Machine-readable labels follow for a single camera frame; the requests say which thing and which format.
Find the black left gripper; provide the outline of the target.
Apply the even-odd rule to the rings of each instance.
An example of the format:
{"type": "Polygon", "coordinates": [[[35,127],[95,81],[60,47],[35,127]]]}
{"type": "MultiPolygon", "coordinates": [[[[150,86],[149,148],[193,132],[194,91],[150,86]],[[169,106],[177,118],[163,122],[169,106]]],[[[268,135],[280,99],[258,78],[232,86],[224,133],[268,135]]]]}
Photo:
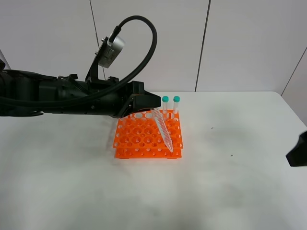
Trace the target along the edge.
{"type": "Polygon", "coordinates": [[[132,81],[89,104],[87,115],[124,118],[132,113],[149,111],[161,106],[161,97],[145,93],[144,83],[132,81]]]}

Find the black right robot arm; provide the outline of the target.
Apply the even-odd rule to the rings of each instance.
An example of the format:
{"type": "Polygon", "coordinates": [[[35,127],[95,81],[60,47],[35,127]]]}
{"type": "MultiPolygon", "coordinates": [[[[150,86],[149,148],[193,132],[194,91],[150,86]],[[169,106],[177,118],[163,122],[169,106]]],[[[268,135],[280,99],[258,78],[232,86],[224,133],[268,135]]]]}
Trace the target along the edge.
{"type": "Polygon", "coordinates": [[[299,136],[297,144],[286,158],[291,167],[307,166],[307,131],[299,136]]]}

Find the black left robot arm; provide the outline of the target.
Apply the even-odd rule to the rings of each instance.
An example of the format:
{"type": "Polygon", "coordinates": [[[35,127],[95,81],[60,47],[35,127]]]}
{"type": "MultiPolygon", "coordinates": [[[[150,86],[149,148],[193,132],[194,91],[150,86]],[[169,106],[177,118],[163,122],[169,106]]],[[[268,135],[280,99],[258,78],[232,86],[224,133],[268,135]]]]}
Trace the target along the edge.
{"type": "Polygon", "coordinates": [[[95,58],[85,81],[76,74],[63,77],[41,75],[34,72],[3,69],[0,72],[0,98],[20,101],[0,103],[0,115],[34,117],[42,114],[105,115],[123,118],[133,113],[149,111],[161,105],[161,98],[144,89],[140,81],[126,82],[101,97],[86,99],[76,104],[74,99],[87,98],[119,83],[109,77],[100,80],[95,58]]]}

